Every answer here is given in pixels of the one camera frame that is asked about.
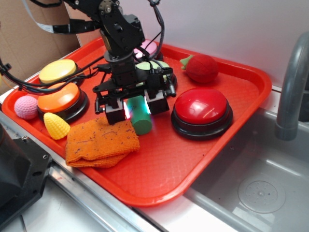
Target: drain cover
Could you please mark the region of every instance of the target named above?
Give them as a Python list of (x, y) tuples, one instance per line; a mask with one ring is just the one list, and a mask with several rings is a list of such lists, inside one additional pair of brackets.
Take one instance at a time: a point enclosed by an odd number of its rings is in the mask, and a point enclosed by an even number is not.
[(282, 185), (266, 175), (255, 175), (243, 180), (238, 196), (248, 209), (262, 214), (277, 211), (285, 202)]

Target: orange towel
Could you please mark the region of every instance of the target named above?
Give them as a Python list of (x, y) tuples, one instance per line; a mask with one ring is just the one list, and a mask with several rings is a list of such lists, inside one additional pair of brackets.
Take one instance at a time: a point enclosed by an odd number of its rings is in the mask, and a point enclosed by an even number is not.
[(109, 168), (139, 148), (131, 121), (109, 125), (106, 117), (101, 117), (71, 127), (66, 163), (71, 167)]

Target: sink basin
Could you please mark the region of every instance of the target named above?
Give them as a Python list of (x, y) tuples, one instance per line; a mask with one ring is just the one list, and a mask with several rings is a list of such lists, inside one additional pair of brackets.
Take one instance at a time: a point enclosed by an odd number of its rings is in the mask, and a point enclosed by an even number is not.
[(238, 231), (309, 231), (309, 126), (285, 142), (275, 121), (258, 109), (185, 196)]

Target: plastic tray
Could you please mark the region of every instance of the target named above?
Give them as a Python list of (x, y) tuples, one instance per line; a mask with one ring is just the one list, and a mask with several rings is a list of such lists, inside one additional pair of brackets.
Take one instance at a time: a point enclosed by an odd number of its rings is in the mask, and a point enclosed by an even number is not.
[[(67, 58), (73, 59), (79, 67), (83, 67), (101, 56), (104, 51), (103, 41), (98, 38), (68, 55)], [(179, 62), (190, 54), (197, 54), (196, 52), (164, 45), (162, 53), (164, 61), (173, 68), (177, 76), (178, 96), (194, 87), (215, 88), (228, 99), (234, 112), (233, 123), (224, 135), (210, 141), (184, 139), (173, 130), (170, 121), (171, 110), (177, 97), (169, 98), (170, 111), (152, 117), (153, 129), (150, 133), (139, 137), (138, 152), (129, 154), (113, 168), (80, 169), (116, 198), (131, 206), (158, 205), (183, 194), (271, 91), (271, 81), (264, 72), (219, 58), (215, 58), (219, 65), (218, 77), (209, 84), (201, 85), (188, 78)], [(72, 126), (105, 116), (94, 113), (96, 95), (92, 92), (92, 88), (99, 84), (101, 77), (101, 74), (97, 75), (82, 84), (81, 89), (90, 99), (90, 107), (83, 117), (71, 123)], [(38, 82), (38, 77), (31, 81)], [(3, 103), (3, 112), (65, 158), (66, 138), (55, 141), (50, 138), (43, 122), (38, 118), (25, 121), (15, 114), (14, 103), (25, 94), (13, 91)]]

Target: faucet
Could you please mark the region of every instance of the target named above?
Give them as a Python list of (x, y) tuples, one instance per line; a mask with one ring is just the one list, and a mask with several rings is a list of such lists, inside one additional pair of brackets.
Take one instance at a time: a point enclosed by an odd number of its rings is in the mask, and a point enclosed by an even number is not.
[(292, 51), (279, 102), (275, 135), (290, 141), (297, 135), (298, 121), (309, 121), (309, 32), (303, 33)]

